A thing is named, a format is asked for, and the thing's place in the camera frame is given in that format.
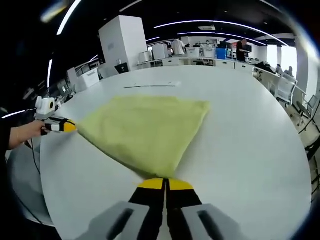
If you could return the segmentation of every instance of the white table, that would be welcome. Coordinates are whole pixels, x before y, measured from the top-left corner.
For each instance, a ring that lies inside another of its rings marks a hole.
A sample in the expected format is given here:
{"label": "white table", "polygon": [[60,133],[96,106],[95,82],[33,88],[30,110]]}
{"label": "white table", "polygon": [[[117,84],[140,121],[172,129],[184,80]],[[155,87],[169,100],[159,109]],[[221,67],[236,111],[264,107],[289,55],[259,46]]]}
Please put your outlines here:
{"label": "white table", "polygon": [[[176,87],[124,88],[167,84]],[[210,101],[175,176],[249,239],[283,240],[294,233],[311,205],[307,156],[284,109],[253,76],[206,66],[137,70],[76,94],[57,114],[78,122],[112,97],[134,94]],[[77,132],[43,137],[40,167],[52,221],[70,240],[106,209],[128,201],[142,181]]]}

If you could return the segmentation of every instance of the ceiling light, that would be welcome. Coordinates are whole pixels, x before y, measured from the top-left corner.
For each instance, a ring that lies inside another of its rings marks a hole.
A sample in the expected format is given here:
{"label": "ceiling light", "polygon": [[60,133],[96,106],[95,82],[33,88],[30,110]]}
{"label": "ceiling light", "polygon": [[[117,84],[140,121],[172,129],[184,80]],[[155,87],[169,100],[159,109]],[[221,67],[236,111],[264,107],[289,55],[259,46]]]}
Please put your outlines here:
{"label": "ceiling light", "polygon": [[64,19],[62,20],[62,23],[59,27],[59,30],[58,32],[56,33],[56,35],[60,35],[62,33],[62,31],[64,30],[71,14],[74,12],[74,10],[76,9],[76,7],[79,5],[79,3],[81,2],[82,0],[75,0],[74,3],[72,4],[72,6],[69,8],[68,12],[66,13],[66,15],[64,16]]}
{"label": "ceiling light", "polygon": [[143,0],[134,1],[133,3],[129,4],[128,6],[122,8],[119,12],[121,13],[121,12],[123,12],[124,10],[127,10],[128,8],[131,8],[133,5],[136,5],[136,4],[138,4],[138,3],[142,2],[142,1],[143,1]]}
{"label": "ceiling light", "polygon": [[98,57],[99,55],[97,55],[97,56],[95,56],[94,58],[92,58],[91,60],[90,60],[90,62],[92,62],[96,57]]}
{"label": "ceiling light", "polygon": [[155,40],[155,39],[159,39],[160,37],[159,36],[157,36],[157,37],[155,37],[155,38],[151,38],[151,39],[148,39],[148,40],[146,40],[146,42],[149,42],[149,41],[151,41],[151,40]]}
{"label": "ceiling light", "polygon": [[187,35],[187,34],[218,34],[218,35],[225,35],[225,36],[231,36],[231,37],[236,37],[236,38],[241,38],[241,39],[247,39],[249,41],[253,41],[255,43],[261,44],[266,46],[266,44],[247,38],[247,37],[243,37],[243,36],[238,36],[238,35],[233,35],[233,34],[226,34],[226,33],[220,33],[220,32],[208,32],[208,31],[196,31],[196,32],[182,32],[182,33],[177,33],[177,35]]}
{"label": "ceiling light", "polygon": [[14,113],[10,113],[10,114],[8,114],[8,115],[3,116],[2,119],[6,119],[6,118],[11,117],[11,116],[13,116],[13,115],[22,114],[22,113],[24,113],[25,111],[26,111],[26,110],[22,110],[22,111],[17,111],[17,112],[14,112]]}
{"label": "ceiling light", "polygon": [[49,85],[50,85],[51,67],[52,67],[52,59],[49,62],[49,68],[48,68],[48,78],[47,78],[47,84],[46,84],[46,87],[48,88],[48,90],[49,90]]}
{"label": "ceiling light", "polygon": [[231,25],[235,25],[235,26],[239,26],[239,27],[243,27],[243,28],[247,28],[247,29],[250,29],[250,30],[253,30],[255,32],[258,32],[258,33],[261,33],[261,34],[265,34],[277,41],[279,41],[280,43],[284,44],[285,46],[289,46],[288,44],[286,44],[284,41],[281,41],[280,39],[276,38],[275,36],[269,34],[269,33],[266,33],[264,31],[261,31],[259,29],[256,29],[254,27],[251,27],[251,26],[246,26],[246,25],[242,25],[242,24],[238,24],[238,23],[235,23],[235,22],[229,22],[229,21],[217,21],[217,20],[192,20],[192,21],[177,21],[177,22],[172,22],[172,23],[167,23],[167,24],[163,24],[163,25],[159,25],[159,26],[155,26],[154,28],[157,29],[157,28],[162,28],[162,27],[165,27],[165,26],[170,26],[170,25],[175,25],[175,24],[186,24],[186,23],[220,23],[220,24],[231,24]]}

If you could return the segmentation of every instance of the yellow cloth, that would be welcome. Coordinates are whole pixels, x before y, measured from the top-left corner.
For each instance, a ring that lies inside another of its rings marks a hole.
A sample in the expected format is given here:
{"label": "yellow cloth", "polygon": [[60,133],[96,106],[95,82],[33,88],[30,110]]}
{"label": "yellow cloth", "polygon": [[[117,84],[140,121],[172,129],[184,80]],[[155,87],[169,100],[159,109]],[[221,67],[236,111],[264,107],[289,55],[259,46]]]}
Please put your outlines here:
{"label": "yellow cloth", "polygon": [[77,124],[102,152],[161,178],[174,176],[210,107],[171,96],[115,97]]}

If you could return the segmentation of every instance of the blue container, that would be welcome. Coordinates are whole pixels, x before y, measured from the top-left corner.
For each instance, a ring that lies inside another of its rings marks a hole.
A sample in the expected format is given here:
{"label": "blue container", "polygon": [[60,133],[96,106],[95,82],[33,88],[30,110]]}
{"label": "blue container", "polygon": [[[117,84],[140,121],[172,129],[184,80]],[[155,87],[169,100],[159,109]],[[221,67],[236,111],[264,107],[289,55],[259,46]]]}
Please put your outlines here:
{"label": "blue container", "polygon": [[217,48],[216,49],[216,58],[217,59],[227,59],[227,49],[226,48]]}

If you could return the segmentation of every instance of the floor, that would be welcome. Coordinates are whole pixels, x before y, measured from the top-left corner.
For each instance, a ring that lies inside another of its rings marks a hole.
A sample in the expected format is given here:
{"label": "floor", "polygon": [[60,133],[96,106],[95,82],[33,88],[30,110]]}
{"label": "floor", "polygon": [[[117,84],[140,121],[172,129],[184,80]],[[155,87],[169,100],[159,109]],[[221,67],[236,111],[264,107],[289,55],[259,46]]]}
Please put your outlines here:
{"label": "floor", "polygon": [[[289,106],[287,108],[284,108],[287,114],[290,116],[296,130],[300,132],[310,121],[308,118],[303,117],[303,122],[298,126],[300,123],[300,116],[297,110]],[[301,141],[304,145],[304,147],[307,147],[314,143],[314,141],[320,136],[320,132],[317,129],[316,125],[312,122],[308,125],[306,130],[301,132],[299,134]],[[319,193],[319,185],[320,185],[320,179],[319,179],[319,173],[320,173],[320,150],[317,151],[315,156],[309,161],[310,166],[310,172],[311,172],[311,183],[312,184],[312,200],[316,197],[316,195]]]}

